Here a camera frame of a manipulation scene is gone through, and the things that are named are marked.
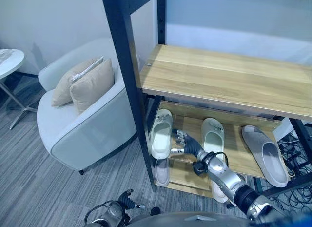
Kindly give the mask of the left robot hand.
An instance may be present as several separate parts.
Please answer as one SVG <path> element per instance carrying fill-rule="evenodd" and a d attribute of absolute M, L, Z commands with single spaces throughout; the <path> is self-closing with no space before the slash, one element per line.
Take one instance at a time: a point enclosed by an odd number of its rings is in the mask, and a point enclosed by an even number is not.
<path fill-rule="evenodd" d="M 130 210 L 130 209 L 135 209 L 135 208 L 136 209 L 145 209 L 146 206 L 144 204 L 135 203 L 132 199 L 130 199 L 130 195 L 133 192 L 134 192 L 133 189 L 128 189 L 125 192 L 123 192 L 119 196 L 118 202 L 123 205 L 125 210 Z"/>

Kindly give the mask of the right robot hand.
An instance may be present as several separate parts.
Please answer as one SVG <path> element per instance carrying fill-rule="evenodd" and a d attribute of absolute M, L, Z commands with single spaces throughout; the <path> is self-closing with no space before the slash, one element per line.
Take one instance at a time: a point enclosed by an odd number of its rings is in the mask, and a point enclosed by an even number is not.
<path fill-rule="evenodd" d="M 198 141 L 182 130 L 173 129 L 172 136 L 181 148 L 172 148 L 171 154 L 192 154 L 197 157 L 198 153 L 203 150 Z"/>

